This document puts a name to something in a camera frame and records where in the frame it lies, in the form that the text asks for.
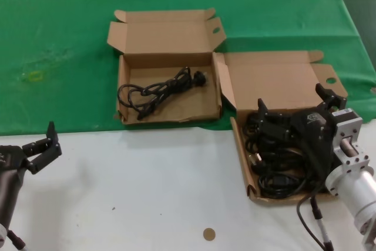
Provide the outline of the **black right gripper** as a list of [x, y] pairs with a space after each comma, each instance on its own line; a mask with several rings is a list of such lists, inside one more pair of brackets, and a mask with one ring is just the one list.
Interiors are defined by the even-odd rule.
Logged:
[[312, 108], [290, 113], [270, 112], [261, 98], [258, 99], [259, 132], [277, 140], [290, 141], [291, 130], [307, 154], [320, 179], [326, 179], [333, 162], [334, 124], [330, 110], [343, 110], [347, 99], [320, 83], [315, 86], [322, 102]]

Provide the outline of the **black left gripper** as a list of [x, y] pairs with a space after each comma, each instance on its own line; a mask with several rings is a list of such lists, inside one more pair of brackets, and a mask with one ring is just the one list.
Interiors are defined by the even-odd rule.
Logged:
[[[27, 156], [38, 155], [32, 161]], [[11, 170], [26, 169], [37, 174], [62, 154], [55, 124], [50, 122], [46, 131], [46, 138], [23, 145], [23, 147], [1, 145], [1, 173]]]

